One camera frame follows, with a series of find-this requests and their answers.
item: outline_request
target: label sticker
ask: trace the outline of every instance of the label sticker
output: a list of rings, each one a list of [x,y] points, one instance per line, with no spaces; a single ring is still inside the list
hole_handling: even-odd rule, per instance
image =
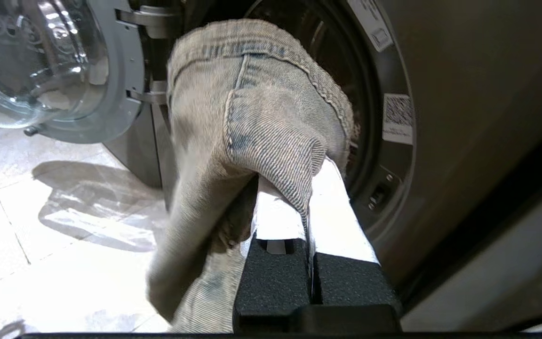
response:
[[[374,0],[348,0],[349,6],[363,26],[369,40],[381,52],[393,44],[388,26],[382,19],[382,15]]]
[[[413,105],[404,94],[384,94],[382,139],[413,144]]]

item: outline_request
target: jeans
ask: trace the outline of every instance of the jeans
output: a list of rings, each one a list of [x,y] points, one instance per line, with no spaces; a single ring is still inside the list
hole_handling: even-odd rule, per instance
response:
[[[251,19],[177,41],[167,94],[179,175],[149,299],[174,332],[231,332],[255,176],[306,221],[311,179],[325,157],[346,167],[352,108],[299,41]]]

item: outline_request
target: front-load washing machine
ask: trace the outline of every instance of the front-load washing machine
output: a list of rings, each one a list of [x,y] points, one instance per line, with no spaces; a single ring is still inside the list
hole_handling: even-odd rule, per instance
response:
[[[412,310],[404,325],[431,331],[421,296],[435,281],[422,273],[454,274],[436,248],[475,227],[465,220],[542,144],[542,1],[0,0],[0,127],[104,142],[169,196],[168,53],[193,28],[241,17],[288,30],[348,95],[353,209]],[[474,326],[531,317],[542,307]],[[464,323],[443,328],[474,329]]]

